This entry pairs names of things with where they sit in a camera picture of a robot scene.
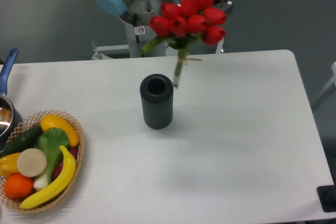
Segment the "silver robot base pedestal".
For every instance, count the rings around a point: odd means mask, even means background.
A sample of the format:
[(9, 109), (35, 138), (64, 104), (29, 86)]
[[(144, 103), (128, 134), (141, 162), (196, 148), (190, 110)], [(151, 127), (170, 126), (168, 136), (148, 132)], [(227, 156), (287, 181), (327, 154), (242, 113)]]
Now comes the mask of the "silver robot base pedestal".
[(127, 35), (127, 44), (121, 46), (101, 46), (96, 48), (96, 55), (99, 59), (116, 58), (119, 54), (129, 54), (131, 58), (138, 57), (156, 57), (156, 56), (174, 56), (177, 51), (168, 48), (166, 42), (160, 43), (153, 50), (146, 54), (140, 54), (141, 49), (146, 42), (155, 37), (155, 32), (149, 27), (150, 16), (136, 15), (117, 16), (125, 26)]

